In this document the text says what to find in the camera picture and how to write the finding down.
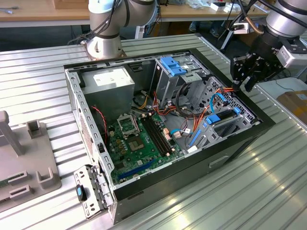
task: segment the box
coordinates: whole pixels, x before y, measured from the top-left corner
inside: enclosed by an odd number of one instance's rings
[[[215,11],[222,11],[225,5],[226,5],[226,2],[220,1],[220,2],[211,3],[210,7],[214,9]]]
[[[226,3],[226,6],[224,7],[224,12],[229,13],[229,12],[240,12],[241,11],[241,7],[239,4],[232,4],[232,3]]]
[[[277,100],[307,125],[307,90],[285,92]]]
[[[53,0],[56,9],[88,9],[88,0]]]

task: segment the label sticker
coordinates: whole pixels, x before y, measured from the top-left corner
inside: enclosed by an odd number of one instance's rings
[[[307,96],[305,94],[297,94],[297,96],[301,99],[301,100],[307,100]]]
[[[282,50],[282,55],[283,55],[284,59],[286,59],[286,60],[289,58],[289,56],[283,50]]]
[[[114,69],[112,72],[99,73],[93,76],[97,86],[110,85],[116,82],[126,81],[122,69]]]

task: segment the metal extrusion table surface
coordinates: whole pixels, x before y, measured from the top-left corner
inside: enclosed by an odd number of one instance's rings
[[[128,56],[197,48],[226,76],[229,60],[193,34],[123,41]],[[63,65],[88,58],[82,46],[0,53],[0,107],[10,126],[47,124],[62,187],[0,213],[4,229],[109,229],[105,213],[85,219],[73,171],[89,163],[71,113]],[[307,137],[259,86],[247,95],[277,124],[239,158],[112,229],[306,229]]]

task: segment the red wire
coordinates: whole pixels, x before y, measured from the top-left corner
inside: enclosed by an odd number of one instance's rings
[[[105,120],[105,117],[102,115],[102,113],[100,112],[99,109],[97,109],[96,107],[92,106],[93,109],[95,109],[102,117],[103,121],[104,121],[104,124],[105,124],[105,144],[106,144],[106,140],[107,140],[107,134],[106,134],[106,120]]]

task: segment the blue latch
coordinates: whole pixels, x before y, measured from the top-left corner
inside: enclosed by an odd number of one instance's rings
[[[78,193],[78,196],[81,196],[81,194],[82,194],[81,188],[77,188],[77,193]]]
[[[221,119],[216,115],[216,114],[213,114],[213,115],[210,115],[208,117],[206,117],[206,121],[209,125],[215,123],[215,122],[218,122],[220,121]]]
[[[166,69],[170,71],[172,76],[178,76],[187,73],[185,69],[180,67],[179,62],[175,61],[172,57],[162,57],[161,63]]]
[[[239,113],[241,112],[241,110],[240,110],[238,107],[235,107],[235,108],[234,108],[234,112],[235,112],[237,115],[239,115]]]

